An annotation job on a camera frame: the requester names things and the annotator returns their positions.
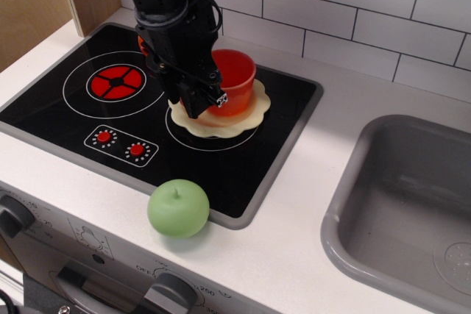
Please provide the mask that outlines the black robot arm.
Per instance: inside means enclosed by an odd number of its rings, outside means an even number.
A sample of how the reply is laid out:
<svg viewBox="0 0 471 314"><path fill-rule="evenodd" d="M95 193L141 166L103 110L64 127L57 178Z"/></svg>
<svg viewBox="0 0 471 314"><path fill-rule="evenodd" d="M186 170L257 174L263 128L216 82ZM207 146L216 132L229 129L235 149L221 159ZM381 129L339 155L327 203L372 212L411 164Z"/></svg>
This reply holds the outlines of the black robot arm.
<svg viewBox="0 0 471 314"><path fill-rule="evenodd" d="M222 26L214 0L132 0L149 74L159 79L171 103L196 119L228 100L214 62L213 45Z"/></svg>

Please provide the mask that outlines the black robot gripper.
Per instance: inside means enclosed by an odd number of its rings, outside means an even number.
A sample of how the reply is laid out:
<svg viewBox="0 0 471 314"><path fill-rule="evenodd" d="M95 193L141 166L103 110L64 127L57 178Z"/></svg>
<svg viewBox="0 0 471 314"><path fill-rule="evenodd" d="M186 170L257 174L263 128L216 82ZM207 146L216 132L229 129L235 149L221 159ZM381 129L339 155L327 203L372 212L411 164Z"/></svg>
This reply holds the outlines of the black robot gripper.
<svg viewBox="0 0 471 314"><path fill-rule="evenodd" d="M188 58L212 52L218 37L213 7L191 4L176 15L146 14L136 10L136 31L149 47L149 67L157 71L172 104L181 103L191 119L197 119L211 106L220 108L228 102L219 84L202 85L180 74Z"/></svg>

